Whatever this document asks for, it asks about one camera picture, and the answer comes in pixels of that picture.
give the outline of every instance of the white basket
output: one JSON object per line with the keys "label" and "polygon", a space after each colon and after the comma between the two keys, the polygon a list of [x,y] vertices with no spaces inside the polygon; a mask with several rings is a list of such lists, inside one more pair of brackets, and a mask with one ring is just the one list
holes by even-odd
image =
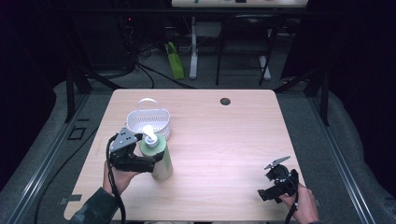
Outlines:
{"label": "white basket", "polygon": [[[152,102],[158,109],[141,109],[145,102]],[[161,109],[160,104],[151,99],[144,98],[137,103],[137,110],[132,111],[126,119],[126,128],[133,134],[143,133],[143,127],[151,125],[155,133],[160,133],[166,140],[171,135],[170,114],[167,110]]]}

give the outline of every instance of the wooden table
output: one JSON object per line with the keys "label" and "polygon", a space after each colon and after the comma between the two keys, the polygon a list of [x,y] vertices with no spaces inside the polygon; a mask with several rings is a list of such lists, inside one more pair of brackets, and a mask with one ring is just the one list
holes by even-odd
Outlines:
{"label": "wooden table", "polygon": [[[143,98],[158,101],[171,115],[168,140],[174,173],[164,181],[136,176],[122,194],[129,220],[284,220],[288,209],[263,202],[258,189],[271,188],[263,168],[296,169],[304,183],[276,95],[263,90],[117,90],[95,136],[64,217],[71,216],[102,186],[108,139],[125,125]],[[231,100],[222,105],[220,99]],[[120,211],[115,215],[120,219]]]}

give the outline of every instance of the cable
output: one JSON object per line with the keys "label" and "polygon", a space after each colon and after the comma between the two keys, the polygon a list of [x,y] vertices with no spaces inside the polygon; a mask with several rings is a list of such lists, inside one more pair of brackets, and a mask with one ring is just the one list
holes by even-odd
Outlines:
{"label": "cable", "polygon": [[114,180],[112,166],[110,164],[110,144],[116,139],[116,137],[117,137],[117,134],[112,136],[108,140],[107,147],[106,147],[106,163],[107,163],[107,168],[108,168],[108,180],[110,181],[111,191],[114,194],[114,197],[116,198],[117,203],[119,204],[119,208],[121,211],[121,224],[124,224],[125,219],[126,219],[125,218],[126,217],[125,206],[123,204],[119,190],[117,189],[116,181]]}
{"label": "cable", "polygon": [[[189,26],[189,24],[187,23],[185,17],[183,17],[183,21],[184,21],[184,23],[186,23],[186,27],[187,27],[187,29],[189,30],[190,35],[192,35],[190,26]],[[180,52],[179,54],[185,54],[185,53],[189,52],[191,48],[192,48],[192,43],[190,42],[189,48],[188,48],[187,50],[185,50],[184,52]]]}
{"label": "cable", "polygon": [[146,75],[148,75],[149,79],[151,80],[151,88],[154,89],[154,79],[152,79],[152,76],[141,66],[138,65],[138,67],[144,72],[146,73]]}
{"label": "cable", "polygon": [[55,173],[55,175],[52,176],[52,178],[50,179],[50,181],[47,184],[47,186],[44,188],[43,192],[40,195],[40,198],[38,199],[37,206],[35,207],[35,224],[37,223],[37,220],[38,220],[38,211],[39,211],[39,208],[40,208],[41,201],[43,200],[44,195],[47,192],[47,189],[50,187],[50,184],[53,182],[55,177],[62,171],[62,169],[66,166],[66,164],[82,149],[82,147],[88,142],[88,140],[96,133],[97,130],[98,130],[98,128],[93,130],[93,132],[81,144],[81,146],[75,152],[73,152],[72,155],[69,156],[69,158],[67,158],[67,160],[61,165],[61,167],[58,169],[58,171]]}
{"label": "cable", "polygon": [[289,182],[294,186],[294,189],[295,189],[295,195],[296,195],[296,197],[294,198],[294,203],[291,205],[291,208],[290,208],[290,210],[289,210],[289,212],[288,212],[288,214],[286,215],[286,218],[285,218],[285,224],[289,224],[289,223],[290,223],[290,220],[291,220],[291,217],[293,216],[294,212],[297,211],[297,204],[298,204],[298,187],[293,183],[293,181],[291,181],[291,180],[289,179],[288,176],[285,176],[285,175],[279,175],[279,176],[281,176],[281,177],[283,177],[283,178],[289,180]]}
{"label": "cable", "polygon": [[151,56],[151,51],[155,50],[155,49],[158,49],[158,48],[156,48],[154,46],[154,44],[152,44],[152,43],[144,44],[144,45],[140,46],[139,53],[137,56],[139,56],[141,59],[147,59]]}
{"label": "cable", "polygon": [[150,68],[150,67],[147,67],[147,66],[143,65],[142,63],[136,63],[136,65],[137,65],[139,68],[146,68],[147,70],[149,70],[149,71],[151,71],[151,72],[157,73],[158,75],[160,75],[160,76],[162,76],[162,77],[165,77],[166,79],[171,80],[172,82],[176,83],[177,85],[179,85],[179,86],[181,86],[181,87],[184,87],[184,88],[186,88],[186,89],[195,89],[195,87],[192,87],[192,86],[189,86],[189,85],[187,85],[187,84],[184,84],[184,83],[178,82],[178,81],[176,81],[176,80],[173,80],[172,78],[166,76],[165,74],[160,73],[160,72],[158,72],[158,71],[155,71],[154,69],[152,69],[152,68]]}
{"label": "cable", "polygon": [[105,77],[107,79],[112,79],[112,78],[117,78],[117,77],[125,77],[128,74],[132,73],[134,71],[134,67],[131,66],[129,68],[124,69],[123,71],[117,73],[117,74],[112,74],[112,75],[100,75],[101,77]]}

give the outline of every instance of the black hole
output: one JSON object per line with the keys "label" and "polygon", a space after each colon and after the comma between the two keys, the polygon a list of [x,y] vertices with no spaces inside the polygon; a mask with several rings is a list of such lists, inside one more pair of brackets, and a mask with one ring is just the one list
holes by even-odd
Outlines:
{"label": "black hole", "polygon": [[231,100],[228,98],[221,98],[220,103],[222,105],[229,105],[231,103]]}

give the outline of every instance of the sleeve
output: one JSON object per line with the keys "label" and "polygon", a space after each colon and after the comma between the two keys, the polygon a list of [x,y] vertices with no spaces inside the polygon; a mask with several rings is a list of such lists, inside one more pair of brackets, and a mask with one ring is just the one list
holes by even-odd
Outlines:
{"label": "sleeve", "polygon": [[109,223],[119,209],[116,199],[99,188],[72,216],[69,224]]}

